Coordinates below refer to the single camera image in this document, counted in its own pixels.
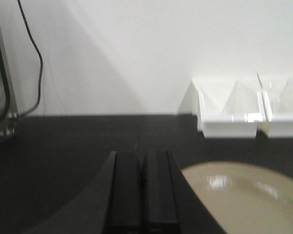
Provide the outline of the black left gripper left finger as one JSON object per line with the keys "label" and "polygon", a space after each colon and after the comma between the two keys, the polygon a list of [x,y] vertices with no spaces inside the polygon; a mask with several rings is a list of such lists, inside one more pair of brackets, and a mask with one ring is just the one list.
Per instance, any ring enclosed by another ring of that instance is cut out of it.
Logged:
{"label": "black left gripper left finger", "polygon": [[138,234],[142,227],[137,156],[111,152],[93,180],[28,234]]}

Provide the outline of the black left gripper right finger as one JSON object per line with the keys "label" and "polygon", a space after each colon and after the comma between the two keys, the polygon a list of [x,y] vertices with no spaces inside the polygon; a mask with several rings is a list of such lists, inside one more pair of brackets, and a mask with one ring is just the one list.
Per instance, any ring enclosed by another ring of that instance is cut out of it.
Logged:
{"label": "black left gripper right finger", "polygon": [[171,151],[148,152],[142,172],[145,233],[225,233],[187,183]]}

